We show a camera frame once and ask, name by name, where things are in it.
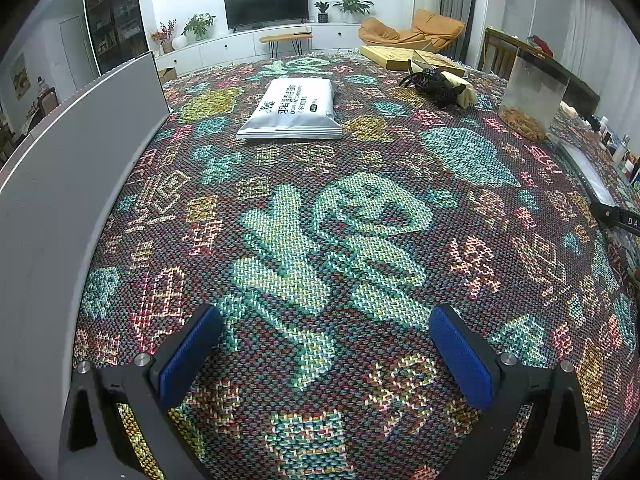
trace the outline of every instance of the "clear plastic container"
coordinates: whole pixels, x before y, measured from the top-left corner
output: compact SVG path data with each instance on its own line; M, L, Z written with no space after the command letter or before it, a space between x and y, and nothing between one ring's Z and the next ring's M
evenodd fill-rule
M545 57L519 50L498 115L529 140L545 139L564 97L568 77Z

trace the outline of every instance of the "framed picture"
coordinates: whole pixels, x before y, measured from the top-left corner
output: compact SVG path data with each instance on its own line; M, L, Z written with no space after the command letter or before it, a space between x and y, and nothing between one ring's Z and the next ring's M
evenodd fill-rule
M20 54L18 59L15 60L12 75L14 78L15 96L19 101L22 99L22 96L27 93L27 90L31 88L31 81L29 81L29 74L27 74L27 65L24 62L24 54Z

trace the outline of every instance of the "metal screw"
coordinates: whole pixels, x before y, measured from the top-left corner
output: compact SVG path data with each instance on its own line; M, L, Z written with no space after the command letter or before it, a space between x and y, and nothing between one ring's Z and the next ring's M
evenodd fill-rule
M133 358L133 362L136 366L145 366L149 361L151 361L151 355L143 352L142 354L138 354Z
M91 361L82 361L77 367L76 370L78 370L79 374L85 374L87 373L89 370L91 370Z
M571 361L560 361L560 367L568 374L574 371L574 364Z
M500 354L500 361L507 366L513 366L518 362L518 358L511 352L505 352L504 354Z

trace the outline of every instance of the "colorful woven rug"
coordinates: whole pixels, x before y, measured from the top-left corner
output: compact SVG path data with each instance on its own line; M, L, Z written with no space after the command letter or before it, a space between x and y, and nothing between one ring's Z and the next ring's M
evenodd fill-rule
M335 81L344 139L236 140L279 76ZM478 105L438 110L402 76L339 54L165 85L172 113L100 238L74 363L154 352L209 301L223 342L171 416L215 478L425 480L479 417L429 337L431 307L448 302L496 351L576 365L597 478L640 402L634 248L597 227L550 146L499 120L505 81L472 73ZM560 116L552 130L636 206L592 133Z

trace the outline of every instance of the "plant pot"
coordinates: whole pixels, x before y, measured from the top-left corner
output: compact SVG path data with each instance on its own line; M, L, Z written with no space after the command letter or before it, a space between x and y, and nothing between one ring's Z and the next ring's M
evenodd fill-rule
M187 37L184 34L181 34L180 36L177 36L171 42L171 46L175 50L180 50L181 48L185 48L188 44L189 44L189 40L187 39Z
M344 13L345 23L362 23L363 18L364 18L364 14L362 14L361 12L345 12Z

